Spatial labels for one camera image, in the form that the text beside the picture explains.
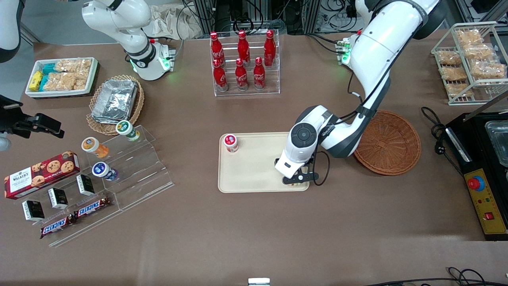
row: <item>cloth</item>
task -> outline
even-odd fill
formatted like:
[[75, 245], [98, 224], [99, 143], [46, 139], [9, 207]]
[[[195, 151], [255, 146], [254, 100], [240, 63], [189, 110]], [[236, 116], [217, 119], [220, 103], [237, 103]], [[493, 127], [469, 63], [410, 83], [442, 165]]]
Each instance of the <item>cloth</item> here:
[[190, 3], [188, 8], [183, 4], [164, 4], [150, 6], [152, 12], [153, 31], [155, 37], [169, 37], [172, 39], [188, 40], [194, 39], [203, 34], [198, 23], [196, 7]]

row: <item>yellow control panel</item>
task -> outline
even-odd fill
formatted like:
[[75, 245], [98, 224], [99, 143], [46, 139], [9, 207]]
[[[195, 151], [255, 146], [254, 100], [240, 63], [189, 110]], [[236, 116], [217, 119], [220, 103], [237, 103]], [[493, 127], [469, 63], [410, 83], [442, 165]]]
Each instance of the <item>yellow control panel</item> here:
[[488, 234], [506, 234], [506, 226], [492, 196], [492, 191], [483, 169], [464, 174], [469, 194], [476, 209], [483, 232]]

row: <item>orange jar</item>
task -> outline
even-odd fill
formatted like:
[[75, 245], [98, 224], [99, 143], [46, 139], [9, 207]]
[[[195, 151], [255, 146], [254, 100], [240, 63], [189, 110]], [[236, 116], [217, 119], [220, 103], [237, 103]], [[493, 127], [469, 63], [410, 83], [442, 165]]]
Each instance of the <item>orange jar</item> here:
[[108, 156], [109, 148], [99, 143], [95, 137], [88, 137], [81, 143], [81, 149], [88, 153], [94, 153], [99, 158]]

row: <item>brown woven basket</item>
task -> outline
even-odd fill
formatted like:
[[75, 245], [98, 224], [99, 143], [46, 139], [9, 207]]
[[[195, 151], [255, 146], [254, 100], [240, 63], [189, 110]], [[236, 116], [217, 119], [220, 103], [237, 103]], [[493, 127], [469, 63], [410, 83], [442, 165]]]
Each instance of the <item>brown woven basket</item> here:
[[355, 156], [365, 167], [382, 175], [400, 175], [413, 168], [422, 153], [411, 123], [393, 112], [379, 110], [362, 135]]
[[[110, 79], [117, 79], [117, 80], [128, 79], [128, 80], [132, 80], [138, 84], [138, 92], [136, 93], [136, 102], [134, 103], [134, 106], [132, 107], [131, 118], [129, 119], [129, 121], [134, 125], [134, 123], [136, 122], [136, 120], [139, 117], [139, 114], [141, 113], [141, 109], [143, 108], [143, 102], [145, 101], [145, 93], [143, 91], [143, 88], [141, 87], [141, 84], [139, 83], [139, 81], [137, 79], [135, 79], [134, 77], [132, 77], [130, 75], [117, 75], [117, 76], [113, 76]], [[90, 111], [93, 110], [93, 107], [95, 106], [95, 103], [97, 102], [97, 96], [99, 96], [99, 94], [101, 93], [103, 85], [104, 85], [104, 83], [102, 83], [101, 86], [93, 94], [93, 97], [90, 100], [90, 105], [88, 105], [90, 107]], [[86, 121], [88, 122], [88, 125], [90, 126], [90, 128], [93, 129], [94, 131], [97, 131], [99, 133], [102, 133], [102, 134], [105, 134], [108, 136], [118, 135], [118, 133], [115, 130], [114, 124], [99, 123], [92, 118], [91, 113], [86, 116]]]

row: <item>red bottle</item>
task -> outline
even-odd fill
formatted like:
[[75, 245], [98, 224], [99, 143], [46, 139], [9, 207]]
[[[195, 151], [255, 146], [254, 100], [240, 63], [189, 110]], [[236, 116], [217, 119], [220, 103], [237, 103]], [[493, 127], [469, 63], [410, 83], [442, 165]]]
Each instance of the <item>red bottle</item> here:
[[249, 43], [245, 39], [245, 31], [238, 32], [238, 56], [242, 59], [245, 67], [250, 66], [250, 48]]
[[215, 79], [218, 92], [225, 92], [228, 90], [229, 85], [226, 81], [226, 73], [224, 69], [220, 67], [219, 60], [213, 60], [213, 78]]
[[224, 58], [224, 50], [222, 48], [222, 44], [219, 42], [219, 38], [216, 32], [210, 33], [210, 39], [212, 39], [212, 57], [214, 60], [219, 60], [220, 66], [224, 67], [226, 64], [226, 59]]
[[242, 59], [236, 60], [235, 74], [236, 74], [236, 85], [238, 86], [238, 89], [241, 91], [248, 90], [249, 84], [247, 83], [247, 71], [243, 66]]
[[268, 30], [265, 41], [265, 66], [271, 67], [273, 65], [276, 48], [275, 41], [273, 40], [273, 30]]
[[260, 56], [256, 58], [256, 66], [254, 67], [254, 87], [259, 91], [265, 88], [265, 68], [263, 67], [263, 59]]

